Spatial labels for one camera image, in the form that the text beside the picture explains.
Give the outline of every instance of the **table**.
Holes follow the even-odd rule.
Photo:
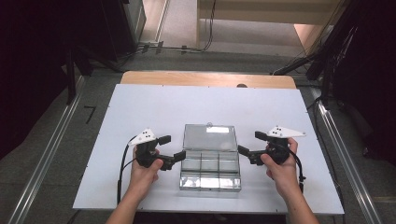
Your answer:
[[[116,207],[123,150],[129,139],[144,128],[150,127],[157,136],[172,135],[172,142],[160,146],[159,150],[164,155],[173,155],[182,149],[186,123],[212,122],[215,125],[233,125],[238,144],[252,150],[264,146],[262,141],[254,138],[255,131],[266,132],[278,124],[306,132],[306,137],[296,139],[299,142],[298,155],[307,177],[304,196],[316,214],[343,214],[304,101],[295,86],[285,85],[281,89],[218,87],[221,86],[219,77],[224,86],[235,86],[236,83],[259,86],[256,78],[265,87],[292,80],[290,77],[243,74],[126,73],[121,81],[123,84],[114,90],[73,207]],[[200,85],[205,83],[199,80],[205,79],[216,87],[192,86],[195,83],[189,81],[197,80],[197,85]],[[277,195],[274,181],[266,177],[264,167],[250,165],[247,158],[240,157],[240,168],[242,190],[238,193],[185,191],[179,190],[180,163],[177,163],[172,171],[159,173],[159,181],[154,183],[138,209],[154,212],[287,213],[286,205]],[[123,192],[129,182],[129,173],[128,169],[124,171]]]

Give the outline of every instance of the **black controller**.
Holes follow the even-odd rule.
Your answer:
[[[250,160],[250,164],[263,165],[260,156],[264,153],[268,154],[274,162],[282,164],[288,159],[290,149],[287,138],[270,137],[265,133],[255,132],[255,137],[268,142],[268,148],[260,151],[250,151],[248,148],[238,146],[238,152]]]
[[[161,138],[156,138],[152,141],[136,145],[136,160],[139,165],[149,168],[150,165],[157,159],[163,161],[162,171],[172,170],[172,166],[178,162],[186,159],[186,151],[181,151],[174,154],[173,157],[157,154],[155,147],[157,145],[164,145],[171,142],[171,136],[166,135]]]

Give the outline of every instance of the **electrical cord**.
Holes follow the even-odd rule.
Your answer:
[[[344,2],[344,1],[339,1],[339,2],[338,2],[338,4],[337,4],[335,10],[332,12],[332,15],[330,16],[330,18],[327,20],[326,24],[325,24],[323,27],[328,27],[328,25],[330,24],[330,22],[331,22],[331,21],[334,19],[334,17],[335,17],[335,12],[338,11],[338,9],[340,8],[340,6],[342,5],[342,4],[341,4],[342,2]],[[285,68],[285,67],[287,67],[287,66],[293,64],[297,59],[299,59],[299,56],[300,56],[300,55],[302,55],[302,54],[306,53],[307,51],[309,51],[310,49],[312,49],[318,42],[321,43],[322,39],[324,39],[326,36],[328,36],[328,35],[332,32],[332,29],[331,29],[329,32],[327,32],[325,35],[323,34],[323,33],[324,33],[324,29],[323,29],[323,30],[320,32],[320,35],[318,36],[318,38],[314,41],[314,43],[312,43],[311,46],[309,46],[309,48],[302,50],[299,54],[297,54],[294,58],[292,58],[292,59],[291,59],[288,63],[286,63],[283,67],[281,67],[281,68],[279,68],[279,69],[276,69],[274,72],[276,72],[276,71],[278,71],[278,70],[281,70],[281,69],[283,69],[283,68]]]
[[[80,212],[81,212],[81,210],[78,209],[77,212],[72,217],[70,217],[70,219],[67,221],[67,224],[73,224],[75,219],[76,219],[76,217],[78,216],[78,214]]]
[[[305,84],[296,85],[296,87],[297,87],[297,88],[299,88],[299,87],[310,87],[310,88],[316,88],[316,89],[320,89],[320,88],[321,88],[321,86],[312,85],[312,84],[307,84],[307,85],[305,85]]]
[[[273,143],[273,142],[270,142],[270,143],[276,147],[281,147],[281,148],[287,150],[291,154],[291,156],[296,160],[297,166],[299,168],[299,177],[298,177],[299,186],[300,186],[301,192],[304,193],[304,180],[306,179],[306,177],[303,175],[303,165],[300,161],[300,158],[298,158],[298,156],[293,151],[291,151],[290,148],[283,147],[282,145],[277,144],[277,143]]]
[[[212,6],[212,12],[210,15],[210,21],[209,21],[209,39],[206,42],[206,45],[203,49],[196,49],[196,48],[176,48],[176,47],[158,47],[158,46],[148,46],[147,45],[139,45],[140,47],[145,47],[146,50],[149,49],[175,49],[175,50],[179,50],[179,51],[184,51],[184,52],[204,52],[206,50],[208,50],[210,48],[210,46],[212,45],[212,41],[213,41],[213,20],[215,18],[215,11],[216,11],[216,0],[214,0],[213,2],[213,6]]]
[[[119,178],[119,181],[117,182],[117,204],[119,204],[120,201],[121,201],[122,172],[123,172],[123,170],[125,169],[125,167],[126,167],[127,165],[129,165],[130,163],[132,163],[132,161],[135,160],[135,159],[133,159],[133,160],[129,161],[126,165],[124,165],[124,163],[125,163],[125,158],[126,158],[126,154],[127,154],[127,152],[128,152],[128,148],[129,148],[129,143],[130,143],[132,140],[134,140],[134,138],[136,138],[136,136],[133,137],[133,138],[131,138],[131,140],[129,140],[129,142],[126,144],[126,147],[125,147],[125,149],[124,149],[124,153],[123,153],[123,155],[122,155],[122,161],[121,161],[121,167],[120,167],[120,178]]]
[[[138,53],[141,53],[141,52],[143,52],[143,49],[137,49],[133,53],[129,53],[127,55],[124,55],[120,59],[122,59],[122,58],[125,58],[125,59],[121,63],[113,64],[113,66],[117,67],[117,69],[121,71],[122,70],[121,67],[123,67],[129,61],[129,59],[132,56],[134,56],[134,55],[136,55]],[[98,63],[100,63],[100,62],[90,62],[90,65],[93,66],[93,67],[96,67],[96,68],[107,68],[107,66],[97,65]]]

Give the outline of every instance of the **handheld controller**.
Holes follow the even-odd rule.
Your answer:
[[[172,170],[172,166],[178,162],[186,159],[186,151],[181,151],[174,154],[173,157],[157,154],[155,147],[157,145],[164,145],[171,141],[171,136],[166,135],[161,138],[156,138],[146,143],[136,145],[136,160],[139,165],[149,168],[150,165],[157,159],[163,161],[162,171]]]
[[[146,129],[129,142],[129,146],[136,145],[135,157],[139,165],[149,168],[157,159],[163,161],[162,171],[172,170],[172,166],[186,159],[186,151],[174,154],[173,157],[157,154],[155,147],[171,142],[171,136],[156,138],[151,129]]]
[[[268,148],[259,151],[250,151],[246,147],[238,146],[238,152],[246,156],[250,160],[250,164],[263,165],[260,156],[264,153],[268,154],[274,162],[282,164],[288,159],[290,150],[287,138],[270,137],[266,133],[255,132],[255,137],[268,142]]]

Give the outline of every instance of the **transparent plastic box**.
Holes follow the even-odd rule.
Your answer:
[[[186,159],[181,163],[180,189],[241,190],[239,154],[233,126],[187,124]]]

